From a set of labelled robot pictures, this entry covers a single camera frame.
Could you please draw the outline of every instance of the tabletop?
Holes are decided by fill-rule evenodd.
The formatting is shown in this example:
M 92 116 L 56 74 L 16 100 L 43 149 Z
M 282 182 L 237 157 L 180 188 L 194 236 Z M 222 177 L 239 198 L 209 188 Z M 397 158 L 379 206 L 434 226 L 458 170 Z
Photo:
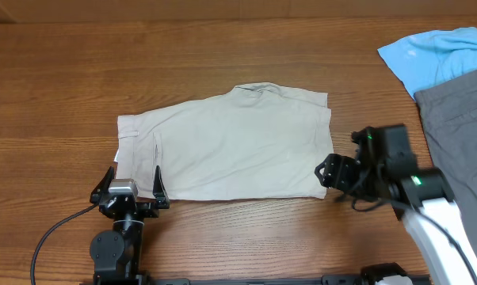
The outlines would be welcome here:
M 59 220 L 89 206 L 113 165 L 116 118 L 251 82 L 327 92 L 334 151 L 351 131 L 404 123 L 431 166 L 416 104 L 376 49 L 477 17 L 374 17 L 0 25 L 0 284 L 28 284 L 33 251 Z M 155 278 L 298 278 L 397 262 L 427 273 L 391 207 L 358 213 L 325 199 L 175 201 L 145 225 L 141 268 Z M 56 230 L 38 284 L 89 281 L 91 211 Z

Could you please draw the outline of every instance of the cloth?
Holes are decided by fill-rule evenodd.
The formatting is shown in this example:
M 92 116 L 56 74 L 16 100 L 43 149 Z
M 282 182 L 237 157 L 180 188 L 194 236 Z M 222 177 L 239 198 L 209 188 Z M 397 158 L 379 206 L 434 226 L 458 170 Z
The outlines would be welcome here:
M 477 256 L 477 70 L 414 94 L 434 165 L 441 169 Z
M 423 32 L 378 52 L 413 97 L 419 90 L 477 70 L 477 28 Z
M 334 151 L 326 93 L 272 83 L 119 116 L 117 178 L 152 198 L 159 165 L 172 200 L 323 198 L 314 168 Z

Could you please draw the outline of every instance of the dark gray fabric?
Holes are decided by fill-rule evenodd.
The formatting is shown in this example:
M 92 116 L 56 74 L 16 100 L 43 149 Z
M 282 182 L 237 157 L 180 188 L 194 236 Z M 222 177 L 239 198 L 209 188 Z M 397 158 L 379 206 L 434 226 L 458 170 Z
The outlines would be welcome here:
M 414 94 L 430 155 L 445 174 L 477 256 L 477 70 Z

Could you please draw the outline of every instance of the light blue towel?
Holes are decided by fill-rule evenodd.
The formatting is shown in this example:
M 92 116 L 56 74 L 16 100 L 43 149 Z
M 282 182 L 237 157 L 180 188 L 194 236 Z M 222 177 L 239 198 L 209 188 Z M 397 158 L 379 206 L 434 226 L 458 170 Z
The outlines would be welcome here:
M 477 70 L 477 28 L 423 32 L 378 52 L 413 97 L 419 90 Z

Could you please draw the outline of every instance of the white fabric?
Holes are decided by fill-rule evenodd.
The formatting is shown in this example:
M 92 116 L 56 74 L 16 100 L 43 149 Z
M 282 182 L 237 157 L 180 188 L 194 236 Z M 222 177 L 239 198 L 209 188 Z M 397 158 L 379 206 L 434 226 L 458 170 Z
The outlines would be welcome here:
M 119 116 L 116 178 L 152 198 L 159 165 L 171 200 L 323 198 L 315 167 L 334 151 L 326 93 L 272 83 Z

